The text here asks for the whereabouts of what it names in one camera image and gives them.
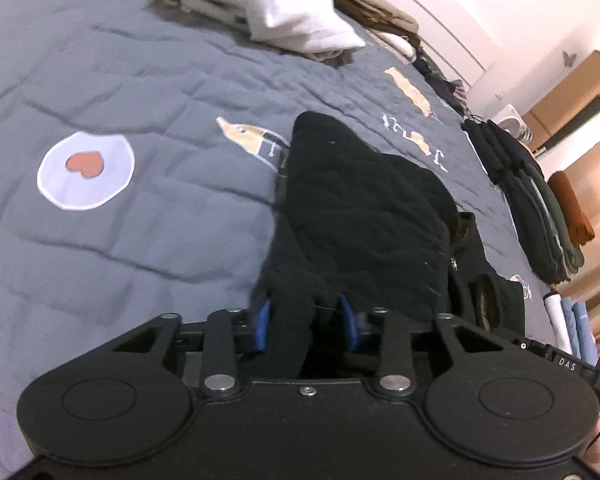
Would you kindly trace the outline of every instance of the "folded shirt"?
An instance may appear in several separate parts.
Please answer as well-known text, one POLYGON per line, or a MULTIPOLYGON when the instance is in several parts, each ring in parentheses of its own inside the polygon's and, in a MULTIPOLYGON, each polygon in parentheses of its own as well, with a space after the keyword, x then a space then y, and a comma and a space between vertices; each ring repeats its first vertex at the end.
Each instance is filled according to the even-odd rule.
MULTIPOLYGON (((556 262, 551 254, 538 206, 514 174, 512 159, 499 145, 498 139, 488 126, 486 123, 476 123, 472 120, 464 122, 464 130, 467 132, 487 175, 492 183, 500 187, 509 203, 518 240, 522 250, 525 251, 531 269, 545 283, 558 283, 562 277, 557 271, 556 262)), ((520 150, 525 150, 522 145, 520 145, 520 150)))
POLYGON ((549 314, 549 320, 551 326, 554 328, 556 346, 573 355, 571 349, 571 341, 569 340, 569 332, 567 330, 567 323, 564 320, 564 314, 562 313, 562 301, 560 294, 553 292, 544 297, 544 306, 549 314))
POLYGON ((573 315, 576 319, 581 359, 595 366, 598 362, 598 348, 596 347, 596 340, 591 331, 587 305, 584 301, 576 301, 573 304, 573 315))
POLYGON ((576 318, 573 314, 573 301, 571 298, 562 298, 562 313, 564 314, 564 321, 567 325, 567 332, 569 333, 569 341, 571 343, 571 350, 573 355, 578 359, 581 358, 580 353, 580 342, 578 341, 578 328, 576 327, 576 318))
POLYGON ((535 166, 527 164, 525 171, 538 187, 538 191, 542 196, 544 204, 549 210, 551 218, 554 220, 555 228, 558 231, 558 238, 560 238, 560 246, 564 251, 564 256, 567 259, 569 266, 574 269, 579 269, 584 265, 584 256, 580 250, 580 246, 578 244, 574 245, 571 241, 564 214, 554 192, 545 182, 544 177, 539 173, 535 166))

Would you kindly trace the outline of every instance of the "folded clothes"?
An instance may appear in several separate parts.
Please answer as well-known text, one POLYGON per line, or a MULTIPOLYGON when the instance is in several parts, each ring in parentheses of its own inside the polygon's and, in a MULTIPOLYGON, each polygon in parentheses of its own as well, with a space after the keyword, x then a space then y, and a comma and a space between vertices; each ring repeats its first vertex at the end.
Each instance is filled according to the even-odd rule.
POLYGON ((560 208, 560 203, 555 197, 551 187, 549 187, 549 185, 545 182, 542 174, 539 173, 535 166, 527 164, 525 171, 536 184, 536 187, 542 196, 542 200, 554 221, 558 238, 560 240, 560 246, 564 251, 564 257, 568 266, 577 272, 577 270, 584 265, 584 256, 582 254, 582 250, 580 250, 580 246, 578 244, 574 245, 574 243, 571 241, 569 230, 564 219, 564 214, 560 208))
POLYGON ((560 204, 573 245, 582 246, 592 241, 596 233, 580 208, 567 174, 557 171, 549 177, 548 183, 560 204))
POLYGON ((487 121, 486 127, 489 133, 498 140, 499 145, 507 154, 507 157, 511 164, 510 167, 512 169, 521 170, 527 164, 530 164, 544 178, 544 175, 542 174, 542 168, 540 168, 540 164, 538 164, 538 162, 534 159, 533 155, 524 144, 518 142, 511 136, 511 134, 507 130, 503 130, 491 120, 487 121))
POLYGON ((563 263, 564 269, 568 270, 568 272, 570 272, 571 274, 576 274, 578 272, 578 268, 575 267, 571 263, 570 259, 565 254, 564 248, 562 247, 562 244, 560 243, 560 235, 558 234, 558 228, 555 226, 554 218, 552 217, 551 212, 549 211, 549 208, 546 206, 546 203, 544 202, 544 198, 542 198, 542 193, 540 193, 540 190, 538 189, 538 186, 536 185, 535 181, 531 180, 530 183, 531 183, 531 189, 533 191, 533 196, 535 196, 536 199, 538 200, 538 204, 542 208, 542 214, 548 221, 550 233, 551 233, 552 237, 554 238, 554 243, 558 248, 558 252, 560 253, 559 257, 563 263))
MULTIPOLYGON (((524 156, 509 156, 513 145, 505 150, 504 145, 499 143, 498 137, 494 135, 493 127, 497 128, 495 124, 477 123, 472 120, 464 122, 464 129, 487 175, 500 187, 509 203, 518 240, 529 265, 545 283, 559 283, 565 276, 562 258, 560 256, 560 261, 557 261, 554 257, 548 227, 543 222, 538 204, 514 173, 516 158, 522 159, 524 156)), ((517 144, 519 150, 525 150, 522 145, 517 144)))
POLYGON ((573 313, 573 301, 571 298, 563 296, 561 303, 564 322, 567 325, 567 332, 569 333, 571 350, 573 351, 573 355, 580 359, 582 354, 580 353, 580 342, 578 341, 578 327, 576 326, 576 318, 573 313))
POLYGON ((567 322, 565 321, 562 312, 562 298, 560 297, 560 294, 553 291, 551 294, 545 296, 544 306, 549 314, 551 326, 554 328, 556 346, 560 350, 573 355, 571 340, 569 339, 569 332, 567 330, 567 322))
POLYGON ((591 331, 587 305, 584 301, 576 301, 573 304, 573 315, 576 319, 576 329, 578 330, 580 355, 587 363, 595 366, 598 362, 598 348, 596 347, 596 340, 591 331))
POLYGON ((253 41, 299 52, 311 59, 330 59, 366 45, 337 15, 333 0, 180 1, 190 10, 250 32, 253 41))
POLYGON ((564 253, 560 249, 560 244, 552 232, 551 222, 549 221, 549 215, 546 213, 544 201, 539 193, 536 193, 536 188, 534 187, 531 177, 529 177, 524 170, 517 170, 515 175, 522 183, 522 187, 528 195, 529 203, 533 206, 536 216, 540 219, 542 232, 549 247, 549 252, 557 273, 556 276, 558 281, 556 283, 564 282, 567 280, 567 272, 564 266, 564 253))
POLYGON ((365 27, 406 36, 415 47, 420 46, 418 22, 413 16, 387 0, 333 0, 336 8, 365 27))

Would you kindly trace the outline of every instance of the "round pad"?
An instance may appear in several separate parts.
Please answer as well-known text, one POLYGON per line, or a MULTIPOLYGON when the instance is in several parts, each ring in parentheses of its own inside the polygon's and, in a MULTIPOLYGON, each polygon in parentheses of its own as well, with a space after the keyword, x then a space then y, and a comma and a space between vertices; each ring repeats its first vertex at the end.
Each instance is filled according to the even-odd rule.
POLYGON ((126 352, 79 361, 20 396, 18 423, 36 454, 84 466, 134 462, 188 419, 189 390, 160 363, 126 352))
POLYGON ((64 394, 64 408, 84 420, 109 420, 124 415, 136 403, 136 389, 115 379, 92 379, 64 394))
POLYGON ((518 349, 457 361, 430 386, 425 409, 466 456, 505 466, 557 462, 579 450, 596 423, 593 390, 548 361, 518 349))
POLYGON ((478 394, 491 413, 511 420, 532 420, 551 409, 554 396, 544 384, 528 379, 496 379, 485 384, 478 394))

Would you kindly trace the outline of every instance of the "screw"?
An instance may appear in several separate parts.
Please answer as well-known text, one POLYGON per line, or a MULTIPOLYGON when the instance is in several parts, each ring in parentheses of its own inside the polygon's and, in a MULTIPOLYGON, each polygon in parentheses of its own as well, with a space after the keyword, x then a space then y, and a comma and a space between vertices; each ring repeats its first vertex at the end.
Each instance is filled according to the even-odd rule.
POLYGON ((226 374, 209 375, 205 386, 213 392, 226 392, 235 386, 235 379, 226 374))
POLYGON ((380 386, 390 392, 403 392, 411 386, 411 380, 404 375, 385 375, 380 379, 380 386))
POLYGON ((318 390, 316 390, 313 386, 303 386, 300 388, 300 395, 305 397, 313 397, 318 390))

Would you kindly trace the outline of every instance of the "blue folded shirt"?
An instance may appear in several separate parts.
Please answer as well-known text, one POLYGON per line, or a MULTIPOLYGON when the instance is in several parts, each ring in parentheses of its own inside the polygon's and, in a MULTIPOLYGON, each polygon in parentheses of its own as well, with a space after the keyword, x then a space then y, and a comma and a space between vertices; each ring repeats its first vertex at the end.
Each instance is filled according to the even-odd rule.
POLYGON ((598 348, 593 339, 593 332, 587 315, 587 306, 584 301, 576 301, 573 304, 573 315, 576 319, 576 329, 578 332, 578 342, 580 343, 581 359, 590 365, 596 365, 598 362, 598 348))

